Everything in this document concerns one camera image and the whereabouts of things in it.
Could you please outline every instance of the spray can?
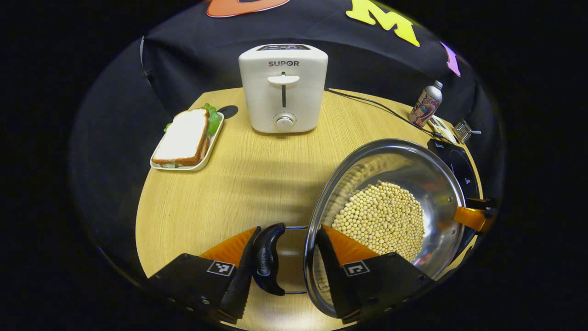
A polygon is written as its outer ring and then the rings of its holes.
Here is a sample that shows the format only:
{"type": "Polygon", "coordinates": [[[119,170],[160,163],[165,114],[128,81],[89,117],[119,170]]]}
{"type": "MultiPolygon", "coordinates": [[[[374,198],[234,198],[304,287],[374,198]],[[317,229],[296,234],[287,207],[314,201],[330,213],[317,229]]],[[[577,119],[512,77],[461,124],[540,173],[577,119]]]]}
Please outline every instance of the spray can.
{"type": "Polygon", "coordinates": [[[424,127],[443,100],[441,88],[443,88],[443,84],[439,81],[427,86],[408,115],[408,120],[420,127],[424,127]]]}

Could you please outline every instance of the wooden table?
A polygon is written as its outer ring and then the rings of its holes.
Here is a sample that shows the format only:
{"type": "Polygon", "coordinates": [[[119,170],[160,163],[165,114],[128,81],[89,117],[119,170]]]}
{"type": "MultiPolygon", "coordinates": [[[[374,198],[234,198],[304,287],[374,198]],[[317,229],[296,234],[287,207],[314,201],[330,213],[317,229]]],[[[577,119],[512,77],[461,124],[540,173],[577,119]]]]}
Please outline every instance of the wooden table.
{"type": "MultiPolygon", "coordinates": [[[[411,110],[411,106],[383,98],[347,93],[371,98],[405,117],[411,110]]],[[[148,277],[181,253],[201,254],[254,226],[309,224],[331,173],[361,145],[401,138],[426,147],[431,139],[383,108],[329,92],[323,96],[318,126],[296,134],[255,131],[249,123],[242,88],[204,93],[194,105],[200,107],[206,102],[216,108],[236,105],[239,112],[223,124],[211,159],[202,170],[150,170],[136,219],[137,251],[148,277]]],[[[464,144],[460,146],[466,150],[480,183],[472,156],[464,144]]],[[[278,284],[286,291],[305,290],[305,237],[304,230],[287,231],[278,241],[278,284]]],[[[252,281],[245,315],[236,326],[300,331],[332,330],[343,324],[321,313],[306,294],[274,296],[252,281]]]]}

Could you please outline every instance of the black cable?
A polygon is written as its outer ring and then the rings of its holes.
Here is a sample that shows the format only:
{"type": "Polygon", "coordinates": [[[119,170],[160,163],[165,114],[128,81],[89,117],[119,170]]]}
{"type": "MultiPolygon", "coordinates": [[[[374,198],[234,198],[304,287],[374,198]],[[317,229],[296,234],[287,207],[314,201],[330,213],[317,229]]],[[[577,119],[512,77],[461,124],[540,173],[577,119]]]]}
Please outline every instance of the black cable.
{"type": "Polygon", "coordinates": [[[400,116],[399,114],[395,113],[395,112],[394,112],[393,110],[391,110],[390,108],[386,107],[385,105],[383,105],[383,104],[381,104],[381,103],[379,103],[379,102],[377,102],[377,101],[370,100],[370,99],[367,99],[367,98],[357,97],[357,96],[355,96],[355,95],[351,95],[351,94],[347,94],[347,93],[343,93],[343,92],[333,91],[333,90],[331,90],[331,89],[330,89],[330,88],[328,88],[328,87],[325,87],[325,91],[327,91],[327,92],[331,92],[331,93],[334,93],[334,94],[339,94],[339,95],[342,95],[342,96],[344,96],[344,97],[353,98],[353,99],[358,99],[358,100],[364,100],[364,101],[367,101],[367,102],[371,102],[371,103],[373,103],[373,104],[376,104],[376,105],[378,105],[378,106],[380,106],[380,107],[384,108],[384,109],[385,109],[385,110],[387,110],[389,113],[391,113],[392,115],[396,116],[397,118],[400,118],[400,119],[401,119],[401,120],[403,120],[404,122],[407,122],[408,124],[410,124],[410,125],[412,125],[412,126],[416,127],[416,128],[417,128],[417,129],[419,129],[420,131],[424,131],[424,132],[426,132],[426,133],[428,133],[428,134],[430,134],[430,135],[432,135],[433,137],[435,137],[435,138],[438,138],[438,139],[445,139],[445,140],[447,140],[447,141],[448,141],[448,142],[449,142],[451,145],[454,145],[454,143],[453,143],[451,140],[449,140],[449,139],[445,138],[445,137],[444,137],[444,136],[443,136],[441,133],[439,133],[439,132],[434,132],[434,131],[429,131],[429,130],[425,130],[425,129],[423,129],[422,127],[420,127],[420,126],[416,125],[415,123],[412,123],[411,121],[409,121],[409,120],[405,119],[404,117],[400,116]]]}

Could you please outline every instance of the stainless steel bowl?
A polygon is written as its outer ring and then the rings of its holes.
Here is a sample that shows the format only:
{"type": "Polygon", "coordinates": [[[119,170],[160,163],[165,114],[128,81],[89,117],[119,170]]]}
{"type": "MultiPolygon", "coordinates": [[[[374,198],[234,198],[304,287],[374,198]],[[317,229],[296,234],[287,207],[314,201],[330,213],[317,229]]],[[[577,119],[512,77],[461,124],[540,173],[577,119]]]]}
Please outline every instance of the stainless steel bowl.
{"type": "Polygon", "coordinates": [[[305,245],[304,277],[314,304],[336,317],[320,251],[315,246],[322,224],[331,225],[349,197],[377,181],[409,190],[423,209],[425,238],[412,261],[436,280],[455,256],[463,225],[453,220],[457,206],[465,206],[459,184],[447,165],[421,145],[406,140],[372,141],[351,153],[337,167],[317,202],[305,245]]]}

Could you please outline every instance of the toaster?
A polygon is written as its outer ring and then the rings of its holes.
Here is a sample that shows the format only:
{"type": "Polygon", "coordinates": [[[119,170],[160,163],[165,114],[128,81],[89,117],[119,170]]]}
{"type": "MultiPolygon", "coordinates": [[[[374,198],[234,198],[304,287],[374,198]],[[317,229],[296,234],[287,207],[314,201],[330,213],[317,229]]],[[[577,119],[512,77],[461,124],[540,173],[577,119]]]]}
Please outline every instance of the toaster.
{"type": "Polygon", "coordinates": [[[251,126],[263,133],[294,133],[319,122],[329,57],[303,44],[254,47],[239,56],[251,126]]]}

